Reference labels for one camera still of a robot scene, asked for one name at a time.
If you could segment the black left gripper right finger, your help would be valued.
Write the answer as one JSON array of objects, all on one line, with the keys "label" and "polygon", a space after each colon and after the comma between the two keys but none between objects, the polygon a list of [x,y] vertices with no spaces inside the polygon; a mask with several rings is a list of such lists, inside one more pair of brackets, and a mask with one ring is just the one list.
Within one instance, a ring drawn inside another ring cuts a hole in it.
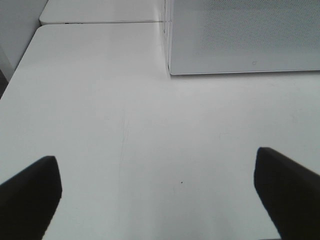
[{"label": "black left gripper right finger", "polygon": [[270,147],[260,147],[253,184],[282,240],[320,238],[318,174]]}]

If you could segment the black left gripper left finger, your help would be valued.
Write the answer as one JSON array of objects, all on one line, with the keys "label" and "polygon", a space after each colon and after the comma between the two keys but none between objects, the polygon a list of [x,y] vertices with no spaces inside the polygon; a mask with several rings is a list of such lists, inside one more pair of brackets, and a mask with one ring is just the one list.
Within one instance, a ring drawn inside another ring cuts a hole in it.
[{"label": "black left gripper left finger", "polygon": [[41,240],[62,197],[57,159],[45,156],[0,185],[0,238]]}]

